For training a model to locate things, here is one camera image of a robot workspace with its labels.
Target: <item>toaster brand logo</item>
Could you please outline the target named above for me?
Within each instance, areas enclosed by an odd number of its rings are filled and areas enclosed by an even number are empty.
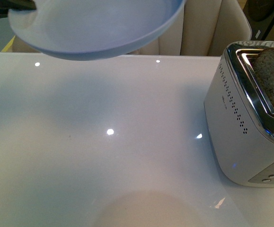
[[[223,99],[223,103],[224,103],[225,109],[227,110],[227,106],[225,104],[225,98],[224,98],[224,96],[222,96],[222,99]]]

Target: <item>toaster button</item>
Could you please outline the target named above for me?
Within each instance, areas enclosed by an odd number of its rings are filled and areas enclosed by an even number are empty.
[[[274,174],[272,174],[272,175],[269,175],[268,177],[269,177],[269,178],[274,178]]]

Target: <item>chrome trim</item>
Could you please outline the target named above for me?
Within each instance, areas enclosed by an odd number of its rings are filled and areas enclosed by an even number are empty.
[[[261,89],[251,62],[266,46],[244,46],[233,43],[224,51],[239,95],[246,110],[260,133],[274,143],[274,107]]]

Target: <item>white plate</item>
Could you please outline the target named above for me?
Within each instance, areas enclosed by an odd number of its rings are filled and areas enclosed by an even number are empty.
[[[94,60],[134,51],[160,36],[185,0],[35,0],[9,11],[15,34],[48,55]]]

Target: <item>toaster slot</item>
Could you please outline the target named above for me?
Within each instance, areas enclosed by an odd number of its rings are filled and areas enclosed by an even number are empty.
[[[255,89],[261,104],[267,107],[267,113],[274,117],[274,107],[271,104],[266,92],[257,80],[256,74],[252,68],[252,64],[254,63],[254,61],[256,60],[261,51],[262,49],[243,51],[238,54],[238,57],[240,62],[244,66],[244,69],[246,70],[246,74],[248,75],[249,81],[253,89]]]

